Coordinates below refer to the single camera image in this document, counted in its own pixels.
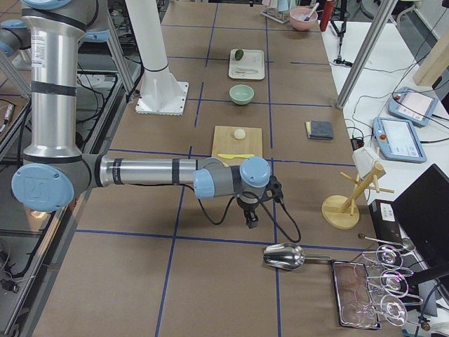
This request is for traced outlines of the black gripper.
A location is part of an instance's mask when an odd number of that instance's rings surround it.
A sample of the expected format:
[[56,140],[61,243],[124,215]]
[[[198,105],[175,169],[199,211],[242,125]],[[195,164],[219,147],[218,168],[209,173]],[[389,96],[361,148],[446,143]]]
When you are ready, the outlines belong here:
[[237,204],[243,209],[243,214],[246,219],[246,225],[249,229],[257,227],[259,223],[259,218],[255,212],[255,209],[259,205],[257,196],[252,192],[245,194],[238,194],[236,196]]

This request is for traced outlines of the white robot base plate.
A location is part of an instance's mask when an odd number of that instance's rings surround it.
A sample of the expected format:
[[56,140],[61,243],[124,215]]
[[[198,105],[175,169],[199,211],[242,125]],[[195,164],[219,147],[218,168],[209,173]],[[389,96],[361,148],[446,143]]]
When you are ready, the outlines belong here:
[[145,72],[135,111],[138,114],[181,116],[188,90],[189,83],[177,81],[169,71],[160,74]]

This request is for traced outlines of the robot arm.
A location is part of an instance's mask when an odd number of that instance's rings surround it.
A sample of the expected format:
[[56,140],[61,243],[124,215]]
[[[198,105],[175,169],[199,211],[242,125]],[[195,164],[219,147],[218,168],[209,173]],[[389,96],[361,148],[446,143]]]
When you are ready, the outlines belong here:
[[1,51],[11,57],[16,51],[31,48],[31,34],[25,23],[19,19],[1,22]]
[[106,1],[23,1],[31,32],[32,140],[12,177],[15,198],[34,211],[54,212],[86,190],[108,185],[186,185],[197,199],[230,196],[256,227],[256,208],[272,184],[268,163],[238,166],[219,159],[123,159],[84,154],[75,141],[79,42],[91,32],[109,37]]

